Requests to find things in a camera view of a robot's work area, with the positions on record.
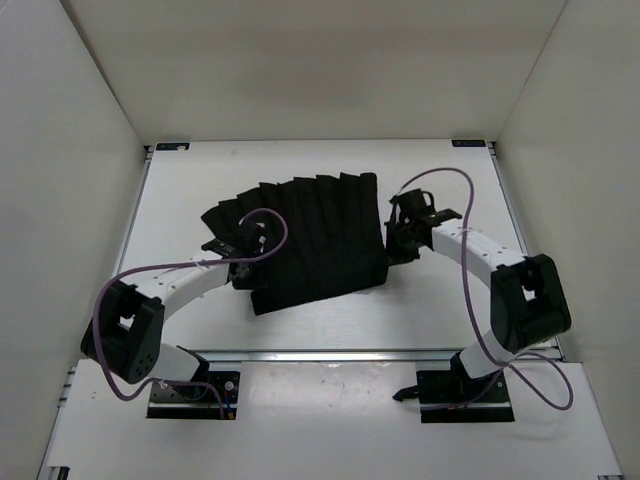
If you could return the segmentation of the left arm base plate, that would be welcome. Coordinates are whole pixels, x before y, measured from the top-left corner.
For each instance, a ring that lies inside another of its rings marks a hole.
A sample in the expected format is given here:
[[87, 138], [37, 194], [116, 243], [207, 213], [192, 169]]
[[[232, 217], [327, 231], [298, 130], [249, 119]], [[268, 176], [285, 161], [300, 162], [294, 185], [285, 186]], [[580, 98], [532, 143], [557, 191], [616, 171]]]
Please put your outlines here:
[[219, 398], [205, 387], [153, 385], [146, 417], [162, 420], [233, 421], [238, 416], [240, 380], [240, 364], [211, 363], [204, 382], [217, 390]]

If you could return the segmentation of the black pleated skirt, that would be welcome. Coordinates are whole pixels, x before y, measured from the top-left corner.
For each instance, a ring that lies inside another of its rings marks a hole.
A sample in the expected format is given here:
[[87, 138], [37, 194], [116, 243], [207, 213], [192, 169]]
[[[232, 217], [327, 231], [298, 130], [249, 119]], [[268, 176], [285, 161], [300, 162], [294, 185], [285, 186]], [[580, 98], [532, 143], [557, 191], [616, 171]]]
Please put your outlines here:
[[254, 276], [237, 281], [249, 290], [257, 315], [382, 285], [388, 259], [378, 208], [377, 177], [296, 177], [222, 200], [202, 214], [212, 234], [229, 240], [250, 214], [268, 231], [267, 246], [280, 250], [258, 264]]

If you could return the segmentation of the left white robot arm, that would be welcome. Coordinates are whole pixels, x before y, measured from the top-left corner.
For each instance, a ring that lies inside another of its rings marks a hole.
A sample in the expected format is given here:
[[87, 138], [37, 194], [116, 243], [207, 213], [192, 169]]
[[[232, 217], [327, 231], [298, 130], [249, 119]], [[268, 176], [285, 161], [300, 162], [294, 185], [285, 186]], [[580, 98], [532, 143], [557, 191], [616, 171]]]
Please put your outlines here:
[[98, 294], [81, 340], [82, 354], [97, 362], [110, 382], [169, 381], [185, 397], [203, 395], [209, 385], [204, 361], [165, 344], [164, 324], [208, 292], [251, 277], [282, 246], [277, 240], [268, 250], [269, 236], [263, 224], [245, 219], [185, 262], [136, 267], [117, 275]]

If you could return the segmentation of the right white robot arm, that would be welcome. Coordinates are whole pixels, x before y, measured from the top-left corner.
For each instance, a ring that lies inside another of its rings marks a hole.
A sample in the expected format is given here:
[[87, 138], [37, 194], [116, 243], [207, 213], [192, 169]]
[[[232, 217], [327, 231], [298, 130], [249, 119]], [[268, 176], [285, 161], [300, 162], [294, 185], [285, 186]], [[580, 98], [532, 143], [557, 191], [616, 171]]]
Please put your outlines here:
[[[438, 211], [434, 196], [415, 189], [390, 200], [386, 250], [393, 265], [420, 258], [428, 248], [460, 265], [463, 295], [476, 341], [450, 361], [449, 391], [471, 400], [484, 380], [530, 347], [568, 331], [571, 315], [554, 261], [545, 254], [527, 256], [469, 226], [469, 215]], [[481, 333], [469, 292], [469, 277], [490, 292], [489, 321]]]

